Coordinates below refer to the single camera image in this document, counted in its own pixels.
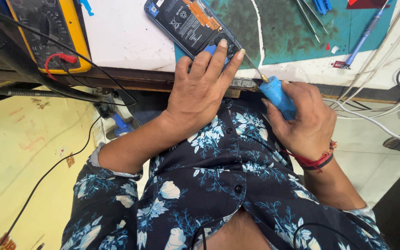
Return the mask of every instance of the man's left hand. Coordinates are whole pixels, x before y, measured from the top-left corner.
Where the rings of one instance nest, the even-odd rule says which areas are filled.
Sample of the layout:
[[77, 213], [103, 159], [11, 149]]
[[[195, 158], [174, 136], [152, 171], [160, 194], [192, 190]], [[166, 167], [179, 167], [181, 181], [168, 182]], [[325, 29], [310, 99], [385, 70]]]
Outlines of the man's left hand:
[[194, 62], [187, 56], [178, 61], [168, 108], [160, 118], [173, 126], [180, 140], [205, 127], [217, 114], [221, 100], [245, 55], [245, 50], [240, 50], [222, 72], [227, 50], [226, 40], [222, 39], [214, 56], [203, 51]]

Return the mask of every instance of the black wristband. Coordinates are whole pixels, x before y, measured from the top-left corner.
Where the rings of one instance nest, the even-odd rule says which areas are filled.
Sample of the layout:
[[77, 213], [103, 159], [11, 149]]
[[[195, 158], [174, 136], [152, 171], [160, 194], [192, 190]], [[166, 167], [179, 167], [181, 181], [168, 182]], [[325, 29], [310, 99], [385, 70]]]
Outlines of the black wristband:
[[333, 159], [333, 154], [330, 155], [330, 157], [323, 163], [317, 166], [301, 166], [305, 170], [314, 170], [314, 169], [321, 169], [323, 168], [326, 164], [328, 164], [331, 160]]

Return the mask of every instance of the smartphone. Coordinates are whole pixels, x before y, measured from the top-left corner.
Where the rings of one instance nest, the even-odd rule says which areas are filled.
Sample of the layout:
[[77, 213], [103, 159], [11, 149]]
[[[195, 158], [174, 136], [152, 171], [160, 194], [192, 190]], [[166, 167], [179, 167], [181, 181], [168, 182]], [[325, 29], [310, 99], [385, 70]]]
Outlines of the smartphone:
[[203, 0], [147, 0], [144, 11], [192, 60], [202, 51], [213, 55], [219, 42], [226, 39], [224, 69], [242, 48]]

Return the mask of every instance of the shoe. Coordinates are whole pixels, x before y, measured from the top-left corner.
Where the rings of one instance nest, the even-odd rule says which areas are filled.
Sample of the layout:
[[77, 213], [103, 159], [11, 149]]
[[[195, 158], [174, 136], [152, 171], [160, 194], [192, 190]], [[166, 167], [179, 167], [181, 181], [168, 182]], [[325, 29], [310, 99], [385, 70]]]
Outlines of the shoe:
[[400, 151], [400, 140], [394, 137], [386, 139], [382, 145], [387, 149]]

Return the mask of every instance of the white workbench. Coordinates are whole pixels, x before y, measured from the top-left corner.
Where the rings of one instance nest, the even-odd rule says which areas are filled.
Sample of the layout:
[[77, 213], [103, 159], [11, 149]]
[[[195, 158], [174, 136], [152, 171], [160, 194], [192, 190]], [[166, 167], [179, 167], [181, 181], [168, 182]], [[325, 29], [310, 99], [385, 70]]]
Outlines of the white workbench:
[[[88, 1], [94, 15], [89, 16], [83, 7], [83, 17], [92, 60], [96, 64], [124, 69], [166, 72], [175, 70], [174, 43], [144, 13], [145, 0], [110, 0], [108, 3]], [[400, 0], [397, 0], [392, 23], [399, 11]], [[264, 58], [263, 42], [260, 48]], [[359, 53], [352, 70], [328, 66], [332, 60], [345, 61], [348, 55], [262, 65], [260, 69], [266, 75], [275, 75], [288, 81], [346, 86], [352, 83], [373, 53], [374, 51]], [[356, 86], [369, 81], [368, 88], [392, 88], [396, 85], [395, 77], [399, 69], [400, 20]], [[253, 69], [239, 70], [236, 77], [259, 78]]]

